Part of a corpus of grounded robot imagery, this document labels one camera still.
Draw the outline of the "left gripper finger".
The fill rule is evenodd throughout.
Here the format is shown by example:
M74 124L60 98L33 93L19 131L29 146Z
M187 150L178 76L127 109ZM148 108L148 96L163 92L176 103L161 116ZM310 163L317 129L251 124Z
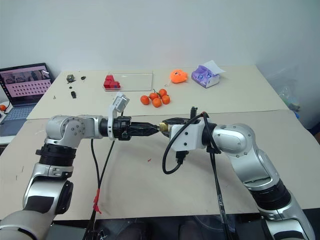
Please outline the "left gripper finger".
M138 137L147 137L147 136L151 136L154 135L156 133L158 133L159 130L158 129L154 129L154 128L134 128L130 130L130 136L138 136Z
M158 125L149 122L131 122L130 127L135 129L159 129Z

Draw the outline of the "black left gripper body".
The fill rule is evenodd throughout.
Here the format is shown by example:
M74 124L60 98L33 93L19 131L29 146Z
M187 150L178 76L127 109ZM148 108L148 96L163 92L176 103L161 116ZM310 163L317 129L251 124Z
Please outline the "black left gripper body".
M129 128L132 118L130 116L119 116L113 119L113 136L119 141L129 141L131 136Z

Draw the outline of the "orange plush toy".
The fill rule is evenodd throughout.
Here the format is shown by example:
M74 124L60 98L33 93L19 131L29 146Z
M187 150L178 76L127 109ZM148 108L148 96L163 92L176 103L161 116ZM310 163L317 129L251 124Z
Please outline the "orange plush toy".
M181 70L175 69L170 73L170 80L174 84L180 84L186 82L188 79L188 73Z

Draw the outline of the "clear acrylic tray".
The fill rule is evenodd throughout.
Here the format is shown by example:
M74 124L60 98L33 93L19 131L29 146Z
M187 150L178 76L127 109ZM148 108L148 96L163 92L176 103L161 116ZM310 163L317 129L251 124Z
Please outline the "clear acrylic tray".
M114 79L121 85L121 88L117 90L105 90L103 87L107 92L141 92L153 89L152 73L108 73L107 75L113 75Z

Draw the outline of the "red building blocks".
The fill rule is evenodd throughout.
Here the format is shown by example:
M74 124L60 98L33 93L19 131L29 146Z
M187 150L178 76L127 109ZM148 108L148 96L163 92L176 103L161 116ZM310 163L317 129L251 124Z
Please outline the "red building blocks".
M119 90L121 88L120 82L116 81L113 75L107 75L105 77L103 88L108 90Z

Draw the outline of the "purple tissue pack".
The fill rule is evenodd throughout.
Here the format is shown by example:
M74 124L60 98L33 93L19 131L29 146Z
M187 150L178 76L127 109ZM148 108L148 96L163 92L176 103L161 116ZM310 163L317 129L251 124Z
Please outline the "purple tissue pack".
M220 82L220 75L226 71L221 69L213 60L200 64L191 73L191 78L205 89L217 85Z

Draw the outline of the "open laptop computer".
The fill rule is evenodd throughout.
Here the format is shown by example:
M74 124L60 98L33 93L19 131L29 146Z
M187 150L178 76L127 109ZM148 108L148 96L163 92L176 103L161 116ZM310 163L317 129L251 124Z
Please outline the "open laptop computer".
M0 137L15 136L54 78L46 63L0 68L0 87L11 110L0 122Z

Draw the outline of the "clear plastic bag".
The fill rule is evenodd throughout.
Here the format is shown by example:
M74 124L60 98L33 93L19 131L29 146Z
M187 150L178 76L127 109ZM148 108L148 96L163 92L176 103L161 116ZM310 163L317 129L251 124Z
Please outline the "clear plastic bag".
M320 77L298 64L262 64L260 72L307 129L320 122Z

